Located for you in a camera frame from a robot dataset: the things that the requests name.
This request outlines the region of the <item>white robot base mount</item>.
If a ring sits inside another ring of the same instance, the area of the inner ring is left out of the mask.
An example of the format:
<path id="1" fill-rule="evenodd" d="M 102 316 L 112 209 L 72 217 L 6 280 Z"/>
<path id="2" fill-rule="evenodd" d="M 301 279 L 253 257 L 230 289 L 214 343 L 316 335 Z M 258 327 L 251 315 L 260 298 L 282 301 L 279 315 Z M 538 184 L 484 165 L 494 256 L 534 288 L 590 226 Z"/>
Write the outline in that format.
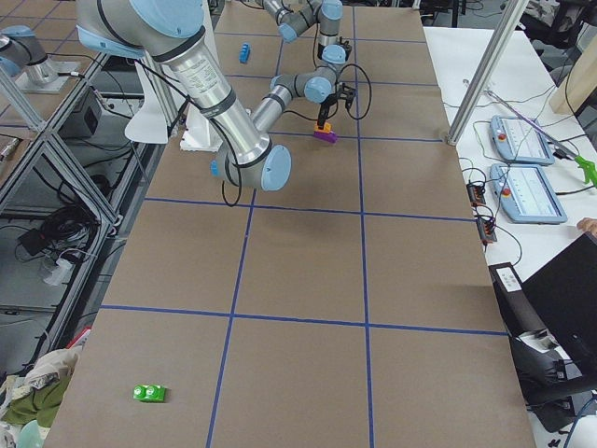
<path id="1" fill-rule="evenodd" d="M 217 152 L 222 144 L 223 140 L 211 122 L 196 106 L 190 105 L 180 148 L 183 151 Z"/>

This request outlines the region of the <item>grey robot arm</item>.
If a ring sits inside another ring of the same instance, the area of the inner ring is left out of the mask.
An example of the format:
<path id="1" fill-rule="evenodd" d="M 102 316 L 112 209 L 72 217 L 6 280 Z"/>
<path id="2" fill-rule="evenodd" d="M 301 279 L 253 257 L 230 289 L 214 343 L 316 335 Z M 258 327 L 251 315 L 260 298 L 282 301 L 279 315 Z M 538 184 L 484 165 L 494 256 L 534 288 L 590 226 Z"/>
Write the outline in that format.
<path id="1" fill-rule="evenodd" d="M 350 45 L 340 37 L 340 1 L 310 1 L 294 11 L 280 1 L 261 6 L 275 19 L 284 42 L 296 40 L 316 25 L 317 56 L 311 73 L 280 75 L 256 110 L 247 112 L 205 43 L 206 21 L 200 1 L 79 1 L 76 4 L 80 42 L 98 52 L 130 59 L 149 56 L 169 67 L 184 94 L 223 139 L 212 173 L 239 188 L 281 189 L 290 177 L 289 150 L 275 145 L 269 129 L 297 98 L 320 106 L 318 127 L 343 92 L 340 82 Z"/>
<path id="2" fill-rule="evenodd" d="M 328 66 L 339 72 L 351 54 L 352 46 L 340 35 L 343 18 L 341 1 L 306 1 L 300 10 L 292 9 L 284 1 L 242 1 L 242 4 L 265 10 L 275 21 L 285 43 L 292 43 L 312 27 L 312 62 L 315 68 Z"/>

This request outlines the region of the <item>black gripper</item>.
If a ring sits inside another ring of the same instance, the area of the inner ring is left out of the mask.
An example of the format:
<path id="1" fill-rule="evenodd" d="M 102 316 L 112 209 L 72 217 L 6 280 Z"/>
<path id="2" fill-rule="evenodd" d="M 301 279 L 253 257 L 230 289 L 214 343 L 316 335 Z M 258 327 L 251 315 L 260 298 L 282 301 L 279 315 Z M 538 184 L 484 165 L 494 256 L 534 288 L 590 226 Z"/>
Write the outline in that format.
<path id="1" fill-rule="evenodd" d="M 317 127 L 324 127 L 326 125 L 329 109 L 339 101 L 343 101 L 345 109 L 349 111 L 354 101 L 354 88 L 345 83 L 340 83 L 337 88 L 327 96 L 319 108 L 316 121 Z"/>
<path id="2" fill-rule="evenodd" d="M 340 36 L 338 39 L 338 45 L 343 48 L 345 53 L 345 58 L 349 59 L 353 50 L 353 46 L 349 39 L 345 39 L 344 37 Z"/>

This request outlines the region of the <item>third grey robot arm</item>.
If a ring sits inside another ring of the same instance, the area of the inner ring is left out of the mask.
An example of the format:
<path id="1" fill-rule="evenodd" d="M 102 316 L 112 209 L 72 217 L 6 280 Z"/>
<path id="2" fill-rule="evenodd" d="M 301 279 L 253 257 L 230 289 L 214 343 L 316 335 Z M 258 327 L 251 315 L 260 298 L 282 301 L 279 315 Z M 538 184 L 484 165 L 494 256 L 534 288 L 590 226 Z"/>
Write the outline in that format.
<path id="1" fill-rule="evenodd" d="M 79 63 L 53 60 L 31 28 L 14 25 L 1 30 L 1 67 L 23 92 L 57 94 Z"/>

